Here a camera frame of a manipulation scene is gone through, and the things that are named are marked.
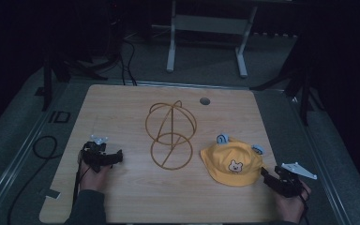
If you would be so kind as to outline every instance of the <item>controller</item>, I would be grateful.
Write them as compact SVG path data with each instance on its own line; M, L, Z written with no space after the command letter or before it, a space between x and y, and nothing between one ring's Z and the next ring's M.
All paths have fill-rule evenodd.
M304 187L296 173L285 170L279 166L276 166L275 172L279 175L279 179L270 175L268 171L262 167L261 175L264 177L264 183L267 186L286 198L299 196L302 193Z
M105 148L106 143L87 142L80 151L79 162L83 159L96 173L99 173L101 166L113 165L123 161L122 150L119 150L116 154L106 155Z

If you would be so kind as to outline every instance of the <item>shirt sleeve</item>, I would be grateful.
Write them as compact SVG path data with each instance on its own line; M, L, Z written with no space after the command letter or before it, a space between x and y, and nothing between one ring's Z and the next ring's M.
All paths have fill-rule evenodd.
M65 225L106 225L104 194L94 190L82 190L72 207Z

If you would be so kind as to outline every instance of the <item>metal stand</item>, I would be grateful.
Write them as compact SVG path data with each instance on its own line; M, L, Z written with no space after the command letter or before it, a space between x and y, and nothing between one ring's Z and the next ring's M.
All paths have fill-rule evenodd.
M248 41L250 29L256 15L256 11L257 7L253 7L248 20L176 15L176 0L172 0L171 45L169 47L168 64L166 66L166 70L168 72L174 71L176 30L234 34L243 36L241 45L235 48L235 56L238 62L239 74L241 77L246 78L248 73L243 53Z

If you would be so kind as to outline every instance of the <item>cartoon face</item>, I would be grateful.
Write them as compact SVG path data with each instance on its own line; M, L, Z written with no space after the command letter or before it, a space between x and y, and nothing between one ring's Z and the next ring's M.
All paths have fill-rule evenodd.
M229 165L229 170L233 173L240 173L242 171L242 162L236 163L235 160L231 161L231 164Z

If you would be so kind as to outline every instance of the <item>person's right hand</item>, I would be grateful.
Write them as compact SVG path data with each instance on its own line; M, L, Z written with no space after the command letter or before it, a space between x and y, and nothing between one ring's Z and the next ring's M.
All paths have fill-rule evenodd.
M303 181L301 181L301 183L306 189L303 190L302 197L307 200L309 194L311 193L311 189ZM274 198L276 200L277 211L281 216L281 220L298 224L305 210L305 206L300 197L295 196L291 198L285 198L284 196L279 195L274 191Z
M90 168L89 165L81 162L81 182L80 182L80 190L91 189L98 192L103 192L105 187L105 183L107 180L107 173L110 170L111 166L101 167L100 172L95 172Z

